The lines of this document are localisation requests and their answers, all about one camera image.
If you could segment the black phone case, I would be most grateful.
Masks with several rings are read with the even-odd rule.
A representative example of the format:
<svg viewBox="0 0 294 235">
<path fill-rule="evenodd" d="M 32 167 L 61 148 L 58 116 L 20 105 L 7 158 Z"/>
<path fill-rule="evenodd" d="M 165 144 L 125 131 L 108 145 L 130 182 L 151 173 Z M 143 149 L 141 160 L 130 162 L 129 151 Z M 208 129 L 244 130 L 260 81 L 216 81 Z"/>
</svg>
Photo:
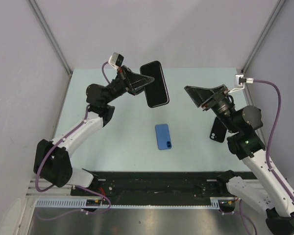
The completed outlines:
<svg viewBox="0 0 294 235">
<path fill-rule="evenodd" d="M 224 124 L 216 117 L 210 132 L 210 139 L 219 143 L 225 140 L 227 129 Z"/>
</svg>

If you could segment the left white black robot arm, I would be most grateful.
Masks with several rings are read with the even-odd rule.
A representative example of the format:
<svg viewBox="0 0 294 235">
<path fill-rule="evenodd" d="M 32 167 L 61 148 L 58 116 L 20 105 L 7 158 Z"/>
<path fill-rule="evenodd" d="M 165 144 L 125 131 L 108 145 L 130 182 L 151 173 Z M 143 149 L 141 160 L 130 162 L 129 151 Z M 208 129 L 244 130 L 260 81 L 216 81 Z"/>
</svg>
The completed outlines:
<svg viewBox="0 0 294 235">
<path fill-rule="evenodd" d="M 72 154 L 112 119 L 115 107 L 109 105 L 111 101 L 125 93 L 137 95 L 153 81 L 153 77 L 134 73 L 128 67 L 121 66 L 117 68 L 115 79 L 107 86 L 89 85 L 86 89 L 88 105 L 82 120 L 61 136 L 50 141 L 43 139 L 37 144 L 33 169 L 36 190 L 44 192 L 39 187 L 39 179 L 43 178 L 51 186 L 79 186 L 89 196 L 96 194 L 98 183 L 93 180 L 94 175 L 85 169 L 72 167 Z"/>
</svg>

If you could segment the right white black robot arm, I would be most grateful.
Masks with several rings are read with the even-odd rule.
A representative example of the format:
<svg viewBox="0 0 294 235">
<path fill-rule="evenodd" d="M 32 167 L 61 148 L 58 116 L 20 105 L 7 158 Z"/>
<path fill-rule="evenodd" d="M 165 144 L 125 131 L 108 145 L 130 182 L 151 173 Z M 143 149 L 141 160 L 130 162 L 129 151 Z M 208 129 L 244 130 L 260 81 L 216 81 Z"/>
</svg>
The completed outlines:
<svg viewBox="0 0 294 235">
<path fill-rule="evenodd" d="M 186 86 L 184 89 L 197 107 L 212 110 L 232 133 L 227 138 L 229 151 L 252 171 L 265 190 L 262 194 L 229 170 L 217 182 L 217 193 L 238 196 L 260 215 L 266 216 L 265 222 L 272 234 L 294 235 L 294 189 L 273 163 L 269 146 L 256 134 L 263 126 L 261 110 L 252 105 L 236 110 L 225 85 L 211 89 Z"/>
</svg>

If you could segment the blue phone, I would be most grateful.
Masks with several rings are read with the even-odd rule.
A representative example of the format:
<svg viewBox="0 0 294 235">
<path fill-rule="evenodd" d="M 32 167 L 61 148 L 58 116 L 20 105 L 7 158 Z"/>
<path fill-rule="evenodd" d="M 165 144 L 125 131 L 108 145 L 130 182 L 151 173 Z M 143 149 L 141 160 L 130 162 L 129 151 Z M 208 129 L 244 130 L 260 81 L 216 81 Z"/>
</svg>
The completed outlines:
<svg viewBox="0 0 294 235">
<path fill-rule="evenodd" d="M 159 150 L 168 150 L 172 148 L 170 130 L 167 124 L 155 125 L 155 134 Z"/>
</svg>

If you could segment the black cased phone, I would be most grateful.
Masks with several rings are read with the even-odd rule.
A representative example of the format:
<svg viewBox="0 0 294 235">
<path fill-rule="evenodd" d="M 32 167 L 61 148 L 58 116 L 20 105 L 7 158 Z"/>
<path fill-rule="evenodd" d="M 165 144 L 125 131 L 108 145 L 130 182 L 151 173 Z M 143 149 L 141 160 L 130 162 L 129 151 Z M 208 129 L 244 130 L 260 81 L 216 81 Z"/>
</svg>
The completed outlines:
<svg viewBox="0 0 294 235">
<path fill-rule="evenodd" d="M 168 104 L 170 97 L 161 63 L 152 61 L 144 64 L 140 67 L 140 73 L 154 78 L 153 82 L 145 86 L 148 107 L 156 108 Z"/>
</svg>

